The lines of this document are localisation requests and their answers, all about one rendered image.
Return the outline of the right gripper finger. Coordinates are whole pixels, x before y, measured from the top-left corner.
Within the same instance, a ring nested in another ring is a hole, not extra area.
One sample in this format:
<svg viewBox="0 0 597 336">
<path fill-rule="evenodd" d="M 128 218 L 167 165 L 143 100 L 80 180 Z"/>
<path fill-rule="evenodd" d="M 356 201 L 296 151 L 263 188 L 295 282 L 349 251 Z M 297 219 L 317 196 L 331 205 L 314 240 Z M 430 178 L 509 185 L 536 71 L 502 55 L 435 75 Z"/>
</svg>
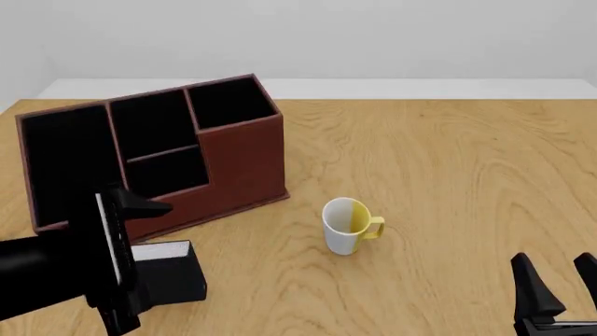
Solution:
<svg viewBox="0 0 597 336">
<path fill-rule="evenodd" d="M 597 258 L 585 252 L 574 259 L 574 264 L 597 310 Z"/>
<path fill-rule="evenodd" d="M 549 290 L 526 254 L 516 254 L 510 264 L 516 292 L 515 319 L 554 318 L 565 312 L 564 304 Z"/>
</svg>

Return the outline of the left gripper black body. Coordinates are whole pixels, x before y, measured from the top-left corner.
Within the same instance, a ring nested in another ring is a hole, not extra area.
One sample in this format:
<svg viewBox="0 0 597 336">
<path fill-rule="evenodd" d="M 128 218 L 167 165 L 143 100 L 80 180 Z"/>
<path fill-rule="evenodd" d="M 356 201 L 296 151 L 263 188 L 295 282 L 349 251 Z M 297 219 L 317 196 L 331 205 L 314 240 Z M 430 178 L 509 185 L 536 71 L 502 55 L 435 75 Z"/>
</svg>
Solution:
<svg viewBox="0 0 597 336">
<path fill-rule="evenodd" d="M 135 303 L 136 270 L 124 224 L 125 190 L 111 189 L 97 193 L 107 265 L 111 275 L 100 282 L 97 309 L 108 335 L 125 335 L 138 329 L 140 321 Z"/>
</svg>

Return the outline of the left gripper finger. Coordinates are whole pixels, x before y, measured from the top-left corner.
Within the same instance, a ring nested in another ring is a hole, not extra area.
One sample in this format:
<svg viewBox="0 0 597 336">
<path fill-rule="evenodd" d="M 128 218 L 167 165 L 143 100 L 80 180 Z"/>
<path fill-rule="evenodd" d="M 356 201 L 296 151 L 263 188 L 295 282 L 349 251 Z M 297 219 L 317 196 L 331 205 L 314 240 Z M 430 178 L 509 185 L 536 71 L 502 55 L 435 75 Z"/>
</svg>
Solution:
<svg viewBox="0 0 597 336">
<path fill-rule="evenodd" d="M 119 219 L 122 221 L 162 217 L 173 209 L 170 203 L 151 201 L 126 189 L 119 190 Z"/>
</svg>

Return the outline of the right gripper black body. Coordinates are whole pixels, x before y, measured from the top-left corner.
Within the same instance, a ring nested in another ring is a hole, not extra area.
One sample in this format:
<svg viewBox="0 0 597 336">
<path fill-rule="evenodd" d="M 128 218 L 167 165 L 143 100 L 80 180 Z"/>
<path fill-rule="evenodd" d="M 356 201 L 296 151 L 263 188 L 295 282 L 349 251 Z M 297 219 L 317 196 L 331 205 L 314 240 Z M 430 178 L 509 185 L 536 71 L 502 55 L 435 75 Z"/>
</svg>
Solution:
<svg viewBox="0 0 597 336">
<path fill-rule="evenodd" d="M 515 320 L 517 336 L 597 336 L 597 321 L 533 321 Z"/>
</svg>

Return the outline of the black book with white pages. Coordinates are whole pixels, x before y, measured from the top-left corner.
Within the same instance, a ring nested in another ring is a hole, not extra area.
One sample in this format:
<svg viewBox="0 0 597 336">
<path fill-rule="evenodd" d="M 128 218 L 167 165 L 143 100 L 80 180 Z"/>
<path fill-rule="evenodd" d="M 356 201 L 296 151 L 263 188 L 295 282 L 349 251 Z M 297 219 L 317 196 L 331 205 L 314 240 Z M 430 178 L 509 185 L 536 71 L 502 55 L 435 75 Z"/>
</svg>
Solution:
<svg viewBox="0 0 597 336">
<path fill-rule="evenodd" d="M 139 312 L 206 299 L 207 282 L 189 240 L 133 245 L 132 255 L 138 276 L 132 301 Z"/>
</svg>

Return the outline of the red-brown desk caddy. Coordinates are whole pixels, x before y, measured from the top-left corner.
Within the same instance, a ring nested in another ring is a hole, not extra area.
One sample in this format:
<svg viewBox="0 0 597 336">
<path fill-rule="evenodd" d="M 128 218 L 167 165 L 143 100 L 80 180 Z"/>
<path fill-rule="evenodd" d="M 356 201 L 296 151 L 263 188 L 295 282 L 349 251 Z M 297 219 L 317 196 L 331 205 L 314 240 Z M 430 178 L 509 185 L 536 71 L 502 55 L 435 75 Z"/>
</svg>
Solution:
<svg viewBox="0 0 597 336">
<path fill-rule="evenodd" d="M 65 183 L 170 203 L 129 221 L 133 242 L 288 197 L 284 118 L 254 75 L 16 117 L 36 232 L 67 224 Z"/>
</svg>

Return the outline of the white and yellow mug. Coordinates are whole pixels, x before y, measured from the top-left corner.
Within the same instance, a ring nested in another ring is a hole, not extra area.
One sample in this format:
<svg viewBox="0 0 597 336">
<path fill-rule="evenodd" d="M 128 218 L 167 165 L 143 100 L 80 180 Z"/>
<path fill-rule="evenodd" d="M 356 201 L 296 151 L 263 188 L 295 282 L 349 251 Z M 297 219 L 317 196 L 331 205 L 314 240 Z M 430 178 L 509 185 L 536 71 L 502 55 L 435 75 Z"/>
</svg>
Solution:
<svg viewBox="0 0 597 336">
<path fill-rule="evenodd" d="M 335 198 L 322 210 L 326 245 L 334 254 L 349 256 L 363 240 L 382 236 L 385 220 L 374 217 L 368 208 L 353 198 Z"/>
</svg>

